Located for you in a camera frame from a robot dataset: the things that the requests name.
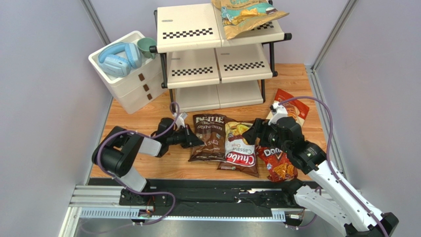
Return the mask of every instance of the green chip bag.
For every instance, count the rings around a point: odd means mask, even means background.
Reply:
[[[278,11],[266,0],[212,0],[212,3],[221,10],[227,40],[289,14]]]

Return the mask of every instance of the black checkered pattern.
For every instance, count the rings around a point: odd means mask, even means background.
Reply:
[[[177,31],[177,32],[170,32],[170,33],[162,33],[164,35],[163,39],[172,39],[172,38],[180,38],[180,37],[192,37],[192,36],[200,36],[200,35],[213,35],[212,28],[208,29],[201,29],[201,30],[194,30],[194,31]]]
[[[263,61],[255,62],[255,63],[240,63],[240,64],[234,64],[234,65],[232,65],[232,64],[224,65],[225,71],[254,69],[254,68],[264,68]]]
[[[269,29],[269,28],[274,28],[273,24],[271,21],[264,23],[263,25],[260,25],[254,29],[252,29],[252,31],[254,30],[261,30],[261,29]]]
[[[183,69],[183,70],[173,70],[172,76],[185,76],[185,75],[197,75],[197,74],[206,74],[213,73],[212,67],[206,68],[193,68],[193,69]]]

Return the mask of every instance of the green mug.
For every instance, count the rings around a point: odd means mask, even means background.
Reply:
[[[137,41],[137,47],[142,54],[147,58],[155,59],[155,53],[149,51],[150,46],[156,46],[157,42],[153,38],[141,38]]]

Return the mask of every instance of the white shelf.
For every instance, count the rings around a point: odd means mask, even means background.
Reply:
[[[272,78],[260,43],[217,48],[216,56],[222,83]]]
[[[168,53],[168,89],[219,84],[213,48]]]
[[[263,103],[256,80],[175,90],[181,112],[214,110]]]
[[[221,38],[221,47],[246,45],[252,43],[264,43],[284,39],[285,33],[279,26],[278,21],[275,20],[258,26],[251,31],[243,32],[233,39],[227,40],[225,36],[224,26],[222,24],[221,11],[218,10],[216,7],[213,7],[213,10],[215,12],[215,18],[218,24],[219,35]]]
[[[217,88],[221,109],[263,103],[256,80],[219,84]]]
[[[239,46],[284,39],[277,21],[227,40],[220,10],[212,3],[158,7],[159,53]]]
[[[219,109],[216,85],[176,89],[175,101],[181,112]]]
[[[221,47],[211,3],[158,7],[159,53]]]

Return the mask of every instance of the blue headphones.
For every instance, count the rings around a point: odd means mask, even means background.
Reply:
[[[126,52],[127,59],[115,55]],[[134,43],[116,43],[105,48],[98,56],[99,67],[107,74],[122,78],[127,76],[132,68],[142,66],[142,54]]]

